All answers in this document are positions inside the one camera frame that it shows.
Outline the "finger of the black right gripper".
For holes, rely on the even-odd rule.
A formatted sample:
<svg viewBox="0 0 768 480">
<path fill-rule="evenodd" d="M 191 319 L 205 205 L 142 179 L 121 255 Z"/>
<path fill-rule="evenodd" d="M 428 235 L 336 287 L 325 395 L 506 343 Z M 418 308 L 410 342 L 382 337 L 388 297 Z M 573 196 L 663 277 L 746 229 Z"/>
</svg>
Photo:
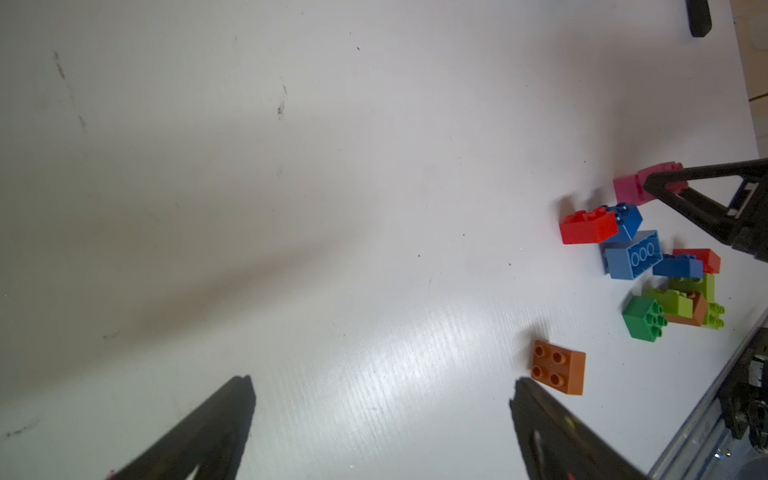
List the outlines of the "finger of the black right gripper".
<svg viewBox="0 0 768 480">
<path fill-rule="evenodd" d="M 671 184 L 738 177 L 739 188 L 727 206 L 692 187 L 679 192 Z M 644 190 L 724 245 L 767 260 L 767 160 L 683 168 L 650 174 Z"/>
</svg>

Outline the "orange square lego brick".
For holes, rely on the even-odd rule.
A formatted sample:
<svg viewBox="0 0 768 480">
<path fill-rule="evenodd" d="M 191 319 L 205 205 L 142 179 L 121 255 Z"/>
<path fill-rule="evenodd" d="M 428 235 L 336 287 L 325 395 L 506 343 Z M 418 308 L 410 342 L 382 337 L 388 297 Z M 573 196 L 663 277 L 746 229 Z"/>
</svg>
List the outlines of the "orange square lego brick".
<svg viewBox="0 0 768 480">
<path fill-rule="evenodd" d="M 531 377 L 563 394 L 581 396 L 584 389 L 586 354 L 545 341 L 533 347 Z"/>
</svg>

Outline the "red long lego brick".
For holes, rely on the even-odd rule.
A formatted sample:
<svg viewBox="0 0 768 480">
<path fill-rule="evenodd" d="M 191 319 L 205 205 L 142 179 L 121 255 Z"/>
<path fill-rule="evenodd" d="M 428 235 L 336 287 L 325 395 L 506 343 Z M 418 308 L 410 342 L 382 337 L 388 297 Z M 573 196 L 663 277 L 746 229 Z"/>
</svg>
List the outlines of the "red long lego brick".
<svg viewBox="0 0 768 480">
<path fill-rule="evenodd" d="M 599 207 L 591 212 L 577 211 L 559 225 L 562 242 L 569 244 L 599 244 L 618 233 L 613 211 Z"/>
</svg>

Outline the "red small lego brick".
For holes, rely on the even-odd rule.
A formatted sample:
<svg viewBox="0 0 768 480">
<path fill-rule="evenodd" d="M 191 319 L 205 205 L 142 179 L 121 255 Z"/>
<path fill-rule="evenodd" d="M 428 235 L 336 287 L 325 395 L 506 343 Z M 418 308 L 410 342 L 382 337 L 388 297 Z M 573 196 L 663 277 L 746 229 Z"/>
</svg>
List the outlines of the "red small lego brick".
<svg viewBox="0 0 768 480">
<path fill-rule="evenodd" d="M 673 254 L 692 255 L 697 260 L 701 260 L 705 274 L 716 275 L 721 271 L 722 259 L 712 249 L 674 249 Z"/>
</svg>

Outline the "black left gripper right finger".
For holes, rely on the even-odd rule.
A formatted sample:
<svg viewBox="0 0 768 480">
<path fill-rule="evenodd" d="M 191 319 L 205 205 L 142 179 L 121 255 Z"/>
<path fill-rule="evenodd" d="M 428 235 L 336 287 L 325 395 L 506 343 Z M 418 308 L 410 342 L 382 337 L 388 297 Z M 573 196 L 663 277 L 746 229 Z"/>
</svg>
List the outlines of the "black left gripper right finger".
<svg viewBox="0 0 768 480">
<path fill-rule="evenodd" d="M 509 407 L 529 478 L 646 477 L 533 379 L 516 381 Z"/>
</svg>

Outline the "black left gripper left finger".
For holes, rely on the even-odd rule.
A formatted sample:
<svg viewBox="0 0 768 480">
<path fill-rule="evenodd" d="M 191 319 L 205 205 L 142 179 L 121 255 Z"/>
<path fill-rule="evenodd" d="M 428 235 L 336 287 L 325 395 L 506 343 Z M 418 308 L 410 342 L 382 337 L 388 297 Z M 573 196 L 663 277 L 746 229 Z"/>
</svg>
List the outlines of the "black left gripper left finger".
<svg viewBox="0 0 768 480">
<path fill-rule="evenodd" d="M 114 479 L 234 479 L 248 440 L 256 394 L 234 376 Z"/>
</svg>

